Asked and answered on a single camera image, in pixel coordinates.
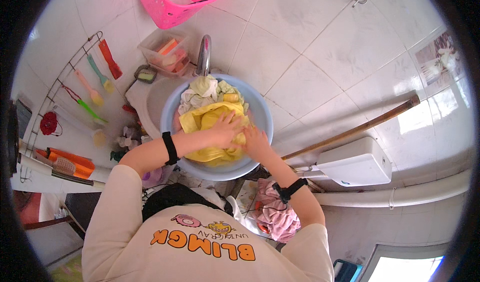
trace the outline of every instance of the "wrist strap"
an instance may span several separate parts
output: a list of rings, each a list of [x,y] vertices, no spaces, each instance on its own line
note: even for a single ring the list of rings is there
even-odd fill
[[[272,187],[278,192],[282,203],[286,204],[290,201],[291,196],[304,185],[308,185],[307,179],[300,178],[287,188],[281,188],[277,182],[273,183]]]
[[[170,136],[170,132],[163,132],[162,133],[163,143],[165,143],[166,151],[168,152],[169,160],[165,162],[165,165],[174,165],[177,163],[180,158],[177,156],[177,149],[172,141],[172,136]]]

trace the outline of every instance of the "soap dish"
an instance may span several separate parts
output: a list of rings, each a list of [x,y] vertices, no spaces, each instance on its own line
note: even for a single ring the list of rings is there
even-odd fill
[[[150,65],[141,65],[134,76],[136,80],[151,84],[157,77],[157,70]]]

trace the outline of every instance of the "hand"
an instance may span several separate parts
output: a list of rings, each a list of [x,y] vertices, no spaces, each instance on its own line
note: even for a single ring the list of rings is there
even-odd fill
[[[265,161],[275,156],[275,152],[268,143],[265,131],[259,131],[257,127],[249,125],[243,129],[246,143],[243,146],[243,151],[258,163],[265,164]]]
[[[221,149],[241,147],[232,143],[232,140],[242,131],[242,127],[240,127],[242,118],[238,117],[231,122],[234,116],[235,111],[231,111],[228,115],[223,112],[217,122],[210,129],[205,130],[212,147]]]

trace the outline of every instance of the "light blue basin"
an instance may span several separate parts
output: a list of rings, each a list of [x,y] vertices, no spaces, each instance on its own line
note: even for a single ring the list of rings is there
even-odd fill
[[[245,101],[249,104],[249,110],[253,115],[255,125],[258,129],[265,131],[268,142],[272,143],[272,115],[260,93],[249,84],[231,75],[212,74],[212,76],[217,78],[218,81],[225,80],[231,86],[238,88],[240,93],[245,97]],[[180,95],[187,90],[193,79],[194,78],[178,86],[166,100],[165,107],[162,110],[162,117],[160,118],[160,131],[162,133],[173,130],[173,116],[180,105]],[[227,181],[249,173],[258,165],[258,162],[253,161],[245,155],[242,159],[231,162],[228,166],[208,167],[186,158],[178,161],[177,165],[193,176],[204,180]]]

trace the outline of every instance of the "chrome faucet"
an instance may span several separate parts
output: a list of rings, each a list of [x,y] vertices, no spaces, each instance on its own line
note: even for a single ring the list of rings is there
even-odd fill
[[[201,39],[200,51],[198,53],[196,76],[208,76],[210,71],[210,54],[212,53],[212,38],[206,34]]]

